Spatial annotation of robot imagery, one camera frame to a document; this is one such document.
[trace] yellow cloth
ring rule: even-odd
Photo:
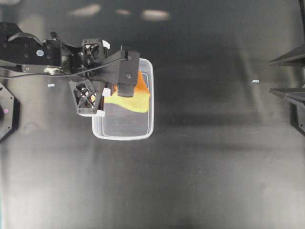
[[[105,97],[107,104],[117,104],[130,111],[146,113],[149,109],[149,97],[151,94],[145,84],[141,71],[138,74],[138,84],[134,87],[134,94],[131,98],[118,96],[117,86],[114,86],[115,93],[110,97]]]

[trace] black wire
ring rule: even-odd
[[[301,14],[302,14],[303,33],[304,33],[304,39],[305,39],[305,8],[304,8],[304,0],[299,0],[299,2],[300,2]]]
[[[91,71],[94,71],[94,70],[98,70],[100,68],[103,68],[103,67],[109,66],[111,64],[114,64],[114,63],[116,63],[118,61],[126,61],[126,58],[119,58],[117,60],[111,61],[109,63],[103,64],[103,65],[100,65],[100,66],[97,66],[95,68],[90,68],[90,69],[83,70],[83,71],[80,71],[78,73],[73,73],[73,74],[49,75],[49,74],[41,74],[41,73],[31,73],[31,74],[23,74],[23,75],[15,75],[15,76],[2,76],[2,75],[0,75],[0,78],[1,79],[9,80],[9,79],[16,79],[16,78],[22,78],[22,77],[28,77],[28,76],[35,76],[35,75],[52,77],[52,78],[71,77],[71,76],[75,76],[75,75],[80,75],[80,74],[83,74],[83,73],[91,72]]]

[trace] clear plastic container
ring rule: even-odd
[[[104,104],[105,116],[92,117],[92,131],[98,138],[130,141],[148,138],[153,133],[153,67],[146,59],[140,59],[139,65],[151,94],[148,112],[133,112],[116,104]]]

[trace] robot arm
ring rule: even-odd
[[[0,22],[0,68],[23,77],[45,75],[69,80],[76,113],[93,116],[103,110],[103,90],[117,85],[118,95],[133,97],[140,53],[123,46],[108,56],[101,38],[84,39],[80,47],[61,41],[55,32],[41,42],[15,23]]]

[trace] black mounting bracket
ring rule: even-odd
[[[19,125],[20,102],[0,83],[0,142]]]

